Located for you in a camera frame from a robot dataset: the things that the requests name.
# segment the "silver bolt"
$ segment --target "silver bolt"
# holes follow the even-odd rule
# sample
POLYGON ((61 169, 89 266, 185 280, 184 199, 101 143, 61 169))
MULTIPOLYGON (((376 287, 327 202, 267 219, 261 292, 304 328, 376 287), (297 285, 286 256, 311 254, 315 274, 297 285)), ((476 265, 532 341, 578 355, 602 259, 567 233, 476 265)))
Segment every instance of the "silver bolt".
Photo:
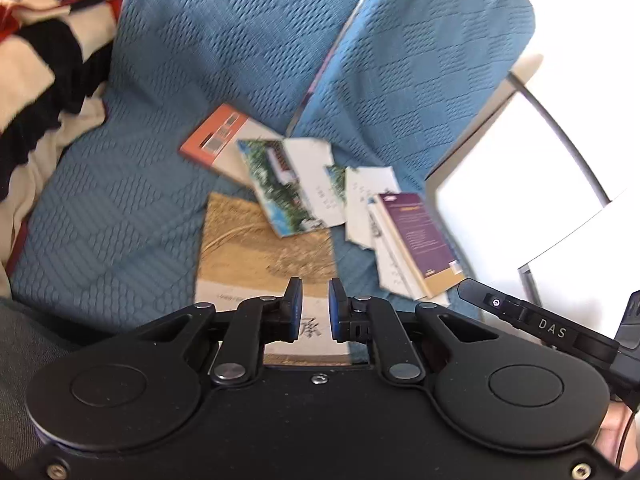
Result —
POLYGON ((311 382, 313 384, 327 384, 329 377, 326 374, 314 374, 311 376, 311 382))
POLYGON ((389 367, 389 373, 396 379, 415 379, 420 375, 420 368, 411 363, 396 363, 389 367))
POLYGON ((223 381, 230 381, 242 377, 246 370, 238 363, 222 363, 214 368, 213 373, 223 381))
POLYGON ((47 467, 47 476, 51 480, 65 480, 66 469, 62 464, 50 464, 47 467))
POLYGON ((571 478, 574 480, 586 480, 591 476, 591 466, 589 464, 578 464, 571 471, 571 478))

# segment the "textured blue cloth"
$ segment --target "textured blue cloth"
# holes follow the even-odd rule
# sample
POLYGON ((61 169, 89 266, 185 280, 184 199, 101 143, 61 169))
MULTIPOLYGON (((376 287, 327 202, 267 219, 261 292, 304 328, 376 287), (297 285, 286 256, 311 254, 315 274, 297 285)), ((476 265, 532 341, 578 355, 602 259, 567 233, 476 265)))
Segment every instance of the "textured blue cloth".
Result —
MULTIPOLYGON (((15 297, 113 331, 188 304, 207 194, 253 195, 184 160, 179 145, 223 102, 283 132, 357 1, 125 0, 108 121, 70 147, 46 186, 12 276, 15 297)), ((416 187, 531 33, 526 0, 366 0, 295 133, 327 136, 338 160, 393 163, 416 187), (455 119, 442 120, 454 108, 455 119), (385 148, 384 124, 422 140, 385 148), (434 129, 443 124, 446 136, 434 129)), ((371 253, 346 244, 341 228, 334 244, 348 292, 385 296, 371 253)))

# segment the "barcode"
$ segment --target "barcode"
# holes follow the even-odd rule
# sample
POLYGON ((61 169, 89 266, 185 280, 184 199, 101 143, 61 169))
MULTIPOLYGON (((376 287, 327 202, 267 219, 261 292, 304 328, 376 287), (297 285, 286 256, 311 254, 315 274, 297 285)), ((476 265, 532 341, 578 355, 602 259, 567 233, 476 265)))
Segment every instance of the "barcode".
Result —
POLYGON ((460 264, 457 260, 449 262, 449 267, 451 268, 451 270, 453 270, 454 274, 460 274, 460 272, 462 272, 462 267, 460 267, 460 264))
POLYGON ((224 140, 220 140, 214 136, 211 136, 209 137, 209 140, 207 140, 207 142, 204 143, 202 149, 206 150, 209 153, 213 153, 214 155, 217 155, 224 145, 225 145, 224 140))
POLYGON ((231 114, 225 122, 226 126, 231 126, 233 123, 235 123, 238 120, 238 117, 239 117, 238 114, 231 114))

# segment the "skin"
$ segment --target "skin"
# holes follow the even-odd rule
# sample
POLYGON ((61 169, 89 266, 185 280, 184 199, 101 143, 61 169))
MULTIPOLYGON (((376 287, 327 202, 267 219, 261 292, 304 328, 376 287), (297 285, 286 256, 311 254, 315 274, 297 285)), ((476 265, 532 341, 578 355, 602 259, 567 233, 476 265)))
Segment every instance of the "skin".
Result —
MULTIPOLYGON (((608 460, 615 462, 620 446, 620 439, 625 429, 626 422, 632 415, 631 410, 622 402, 612 402, 605 415, 600 432, 596 438, 595 447, 608 460)), ((625 448, 622 452, 620 468, 627 471, 638 461, 638 449, 636 448, 636 423, 633 422, 626 437, 625 448)))

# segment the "red black and beige fabric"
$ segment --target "red black and beige fabric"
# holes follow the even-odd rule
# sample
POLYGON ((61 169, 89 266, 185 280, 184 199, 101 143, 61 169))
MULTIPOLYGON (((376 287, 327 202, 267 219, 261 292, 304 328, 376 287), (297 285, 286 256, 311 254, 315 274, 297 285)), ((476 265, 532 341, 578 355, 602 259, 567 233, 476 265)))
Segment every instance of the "red black and beige fabric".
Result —
POLYGON ((65 146, 105 119, 122 0, 0 0, 0 296, 24 218, 65 146))

